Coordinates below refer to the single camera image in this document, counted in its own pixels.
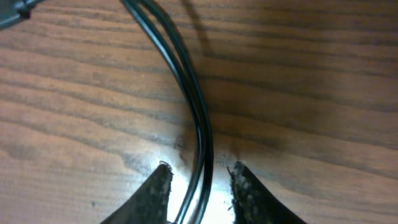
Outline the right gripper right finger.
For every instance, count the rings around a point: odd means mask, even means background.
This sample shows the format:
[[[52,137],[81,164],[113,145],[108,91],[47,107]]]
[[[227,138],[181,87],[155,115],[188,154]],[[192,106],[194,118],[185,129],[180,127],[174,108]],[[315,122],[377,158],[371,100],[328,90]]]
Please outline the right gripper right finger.
[[[234,164],[231,192],[235,224],[306,224],[281,203],[242,162]]]

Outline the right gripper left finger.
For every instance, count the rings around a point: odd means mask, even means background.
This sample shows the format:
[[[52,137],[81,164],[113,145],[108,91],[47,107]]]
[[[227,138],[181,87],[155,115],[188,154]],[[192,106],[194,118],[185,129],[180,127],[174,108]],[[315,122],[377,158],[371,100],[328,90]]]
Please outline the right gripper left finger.
[[[166,224],[172,176],[171,168],[160,164],[101,224]]]

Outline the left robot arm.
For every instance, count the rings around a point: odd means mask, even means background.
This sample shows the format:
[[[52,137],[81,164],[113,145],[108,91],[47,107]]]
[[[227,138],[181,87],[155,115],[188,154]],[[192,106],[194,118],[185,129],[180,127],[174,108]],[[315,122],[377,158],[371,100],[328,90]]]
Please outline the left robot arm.
[[[1,0],[1,30],[30,19],[31,10],[44,0]]]

